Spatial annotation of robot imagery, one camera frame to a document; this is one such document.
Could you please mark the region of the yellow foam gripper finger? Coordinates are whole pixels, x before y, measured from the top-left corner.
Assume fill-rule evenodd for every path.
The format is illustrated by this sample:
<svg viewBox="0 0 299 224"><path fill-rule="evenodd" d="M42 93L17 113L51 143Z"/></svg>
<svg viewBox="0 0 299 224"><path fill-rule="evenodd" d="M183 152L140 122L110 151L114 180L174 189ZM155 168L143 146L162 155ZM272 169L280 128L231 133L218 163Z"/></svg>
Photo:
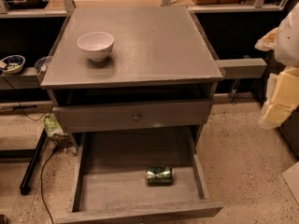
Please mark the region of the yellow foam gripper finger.
<svg viewBox="0 0 299 224"><path fill-rule="evenodd" d="M287 66L278 75L269 75L258 123L266 130L280 127L298 106L299 68Z"/></svg>

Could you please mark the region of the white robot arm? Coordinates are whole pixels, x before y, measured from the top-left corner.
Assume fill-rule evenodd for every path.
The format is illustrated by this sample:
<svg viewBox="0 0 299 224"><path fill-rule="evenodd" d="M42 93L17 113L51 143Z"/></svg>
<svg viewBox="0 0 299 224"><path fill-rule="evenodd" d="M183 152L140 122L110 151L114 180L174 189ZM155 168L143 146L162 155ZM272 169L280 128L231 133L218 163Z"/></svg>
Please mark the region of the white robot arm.
<svg viewBox="0 0 299 224"><path fill-rule="evenodd" d="M255 44L261 51L274 51L274 58L285 68L267 80L266 101L263 103L259 125L275 129L299 106L299 3Z"/></svg>

